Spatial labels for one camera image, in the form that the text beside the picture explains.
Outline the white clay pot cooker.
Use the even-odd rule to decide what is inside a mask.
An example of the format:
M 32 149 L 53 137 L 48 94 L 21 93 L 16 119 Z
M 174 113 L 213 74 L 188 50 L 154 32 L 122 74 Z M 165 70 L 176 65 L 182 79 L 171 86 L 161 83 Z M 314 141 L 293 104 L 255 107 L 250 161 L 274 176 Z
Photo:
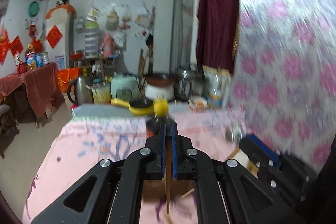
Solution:
M 149 73 L 144 75 L 145 79 L 145 98 L 156 100 L 165 98 L 169 102 L 174 100 L 174 74 Z

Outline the dark sauce bottle yellow cap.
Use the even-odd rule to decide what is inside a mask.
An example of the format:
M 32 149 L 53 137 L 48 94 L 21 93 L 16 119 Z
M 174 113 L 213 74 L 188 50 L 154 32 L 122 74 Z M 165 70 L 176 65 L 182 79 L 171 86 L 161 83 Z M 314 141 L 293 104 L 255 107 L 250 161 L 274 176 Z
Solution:
M 146 122 L 146 137 L 159 135 L 161 129 L 170 131 L 174 120 L 169 116 L 169 103 L 165 98 L 158 98 L 153 102 L 154 114 Z

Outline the yellow handled pan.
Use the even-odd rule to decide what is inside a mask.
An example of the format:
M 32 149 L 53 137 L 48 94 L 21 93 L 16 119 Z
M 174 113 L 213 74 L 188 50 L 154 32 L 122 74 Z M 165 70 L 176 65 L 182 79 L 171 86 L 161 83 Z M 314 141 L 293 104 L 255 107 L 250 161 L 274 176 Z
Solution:
M 145 116 L 154 114 L 153 101 L 143 98 L 127 102 L 118 98 L 112 98 L 110 103 L 114 106 L 127 108 L 135 116 Z

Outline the pale green rice cooker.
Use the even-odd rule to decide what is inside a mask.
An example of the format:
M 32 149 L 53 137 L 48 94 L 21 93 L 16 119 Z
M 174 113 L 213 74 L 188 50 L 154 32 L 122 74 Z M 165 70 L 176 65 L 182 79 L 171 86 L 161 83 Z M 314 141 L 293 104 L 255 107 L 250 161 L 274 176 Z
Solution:
M 127 102 L 141 97 L 137 77 L 127 73 L 117 73 L 112 77 L 110 91 L 112 98 Z

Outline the red cloth covered side table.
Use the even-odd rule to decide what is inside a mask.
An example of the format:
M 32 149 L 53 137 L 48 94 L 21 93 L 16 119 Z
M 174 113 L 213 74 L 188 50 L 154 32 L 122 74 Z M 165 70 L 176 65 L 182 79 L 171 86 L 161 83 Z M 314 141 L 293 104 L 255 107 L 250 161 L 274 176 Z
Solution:
M 21 85 L 25 86 L 27 99 L 37 119 L 44 116 L 47 106 L 53 101 L 64 100 L 58 91 L 56 73 L 58 67 L 51 62 L 20 75 L 12 73 L 1 78 L 1 99 Z

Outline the stainless steel electric kettle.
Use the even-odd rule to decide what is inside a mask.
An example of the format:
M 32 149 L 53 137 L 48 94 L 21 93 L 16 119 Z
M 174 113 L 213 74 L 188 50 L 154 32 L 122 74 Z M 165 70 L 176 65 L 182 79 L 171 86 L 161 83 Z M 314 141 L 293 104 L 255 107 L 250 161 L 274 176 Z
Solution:
M 92 81 L 89 77 L 80 76 L 68 84 L 67 96 L 75 105 L 93 103 L 93 95 L 90 89 Z

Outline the black silver pressure cooker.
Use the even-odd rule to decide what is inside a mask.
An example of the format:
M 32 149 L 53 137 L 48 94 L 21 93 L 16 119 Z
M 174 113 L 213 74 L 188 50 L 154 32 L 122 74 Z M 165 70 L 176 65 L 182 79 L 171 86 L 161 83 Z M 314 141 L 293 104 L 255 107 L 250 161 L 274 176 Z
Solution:
M 188 101 L 192 96 L 202 96 L 205 85 L 203 69 L 196 64 L 186 64 L 175 70 L 174 95 L 180 101 Z

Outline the white refrigerator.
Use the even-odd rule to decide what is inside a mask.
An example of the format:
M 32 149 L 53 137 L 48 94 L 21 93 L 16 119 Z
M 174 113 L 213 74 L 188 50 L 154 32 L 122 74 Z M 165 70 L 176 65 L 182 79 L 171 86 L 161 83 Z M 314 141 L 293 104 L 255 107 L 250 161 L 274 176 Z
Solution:
M 59 70 L 68 69 L 73 64 L 70 54 L 74 49 L 75 18 L 76 11 L 70 4 L 49 9 L 45 15 L 45 51 Z

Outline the pink deer print tablecloth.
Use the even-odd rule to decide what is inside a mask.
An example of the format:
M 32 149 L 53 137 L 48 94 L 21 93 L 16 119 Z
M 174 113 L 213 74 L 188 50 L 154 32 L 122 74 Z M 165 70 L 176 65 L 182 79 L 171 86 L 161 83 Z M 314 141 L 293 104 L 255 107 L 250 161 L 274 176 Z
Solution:
M 191 139 L 193 147 L 220 161 L 228 159 L 236 144 L 225 133 L 238 125 L 246 130 L 242 107 L 195 112 L 187 104 L 171 104 L 169 114 L 179 135 Z M 70 120 L 53 141 L 31 183 L 21 220 L 32 220 L 54 202 L 82 175 L 102 159 L 123 160 L 144 147 L 146 121 L 135 118 L 78 118 Z

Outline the cooking oil bottle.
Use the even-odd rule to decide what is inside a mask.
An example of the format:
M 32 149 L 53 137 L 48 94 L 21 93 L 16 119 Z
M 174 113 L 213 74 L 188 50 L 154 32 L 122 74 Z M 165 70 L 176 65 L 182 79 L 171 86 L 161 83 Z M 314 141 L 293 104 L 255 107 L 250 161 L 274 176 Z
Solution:
M 206 79 L 206 100 L 210 108 L 222 109 L 226 106 L 231 88 L 232 76 L 226 69 L 203 65 Z

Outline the wooden chopstick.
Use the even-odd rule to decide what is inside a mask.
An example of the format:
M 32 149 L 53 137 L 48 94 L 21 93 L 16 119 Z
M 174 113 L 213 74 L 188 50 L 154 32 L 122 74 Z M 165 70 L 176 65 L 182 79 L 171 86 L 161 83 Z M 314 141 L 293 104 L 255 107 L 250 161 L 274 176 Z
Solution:
M 171 180 L 172 180 L 172 148 L 171 140 L 166 141 L 165 146 L 165 198 L 166 198 L 166 213 L 170 212 L 170 198 L 171 198 Z

